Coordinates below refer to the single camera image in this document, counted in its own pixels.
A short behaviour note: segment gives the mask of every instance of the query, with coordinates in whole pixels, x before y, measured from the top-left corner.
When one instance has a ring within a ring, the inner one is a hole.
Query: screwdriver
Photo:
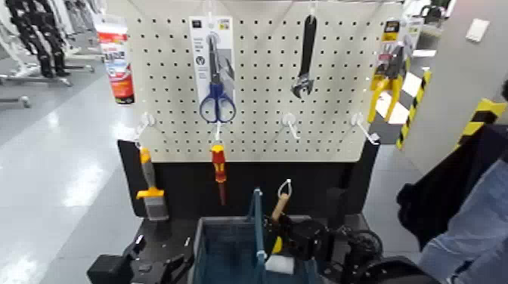
[[[221,197],[221,205],[226,205],[226,187],[224,182],[226,181],[225,163],[226,158],[224,157],[224,146],[214,145],[212,151],[212,163],[215,169],[215,181],[218,184],[218,192]]]
[[[155,183],[155,169],[152,164],[152,157],[147,148],[140,149],[141,169],[144,179],[147,181],[148,189],[139,190],[136,199],[143,199],[147,209],[148,220],[164,221],[169,219],[168,208],[164,199],[164,190],[157,188]]]

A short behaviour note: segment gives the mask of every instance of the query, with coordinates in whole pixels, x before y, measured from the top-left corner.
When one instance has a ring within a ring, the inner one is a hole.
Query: wall
[[[506,11],[506,1],[457,1],[403,149],[421,172],[428,172],[452,151],[482,97],[499,97],[508,73]],[[491,21],[478,44],[465,38],[473,18]]]

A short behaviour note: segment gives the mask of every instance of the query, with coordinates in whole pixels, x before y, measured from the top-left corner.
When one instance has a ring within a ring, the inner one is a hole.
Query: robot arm
[[[370,230],[331,230],[312,219],[294,223],[286,215],[277,223],[265,217],[265,229],[278,234],[294,258],[315,259],[319,274],[335,283],[439,284],[405,257],[384,258],[381,239]],[[350,248],[342,263],[332,259],[336,240]],[[265,252],[271,252],[272,244],[267,246]]]

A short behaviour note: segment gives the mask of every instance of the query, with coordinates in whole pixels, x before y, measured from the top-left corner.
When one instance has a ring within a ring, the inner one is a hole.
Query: red yellow screwdriver
[[[221,205],[226,205],[226,187],[224,182],[226,181],[225,163],[226,158],[224,156],[224,146],[214,145],[212,151],[212,163],[215,168],[215,181],[218,184],[218,192],[221,197]]]

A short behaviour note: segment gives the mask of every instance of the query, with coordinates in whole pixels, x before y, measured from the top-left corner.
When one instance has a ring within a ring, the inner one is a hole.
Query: black panel
[[[139,190],[147,188],[139,165],[138,149],[132,142],[119,141],[132,205],[137,216],[146,216],[141,200],[134,200]],[[217,183],[211,162],[155,163],[157,185],[166,191],[169,212],[175,218],[202,216],[237,216],[246,214],[252,191],[262,189],[263,207],[271,211],[277,201],[277,189],[292,179],[293,195],[287,214],[327,216],[327,190],[352,187],[349,214],[363,208],[370,173],[378,147],[367,145],[358,163],[267,163],[229,162],[226,164],[228,204],[220,206]]]

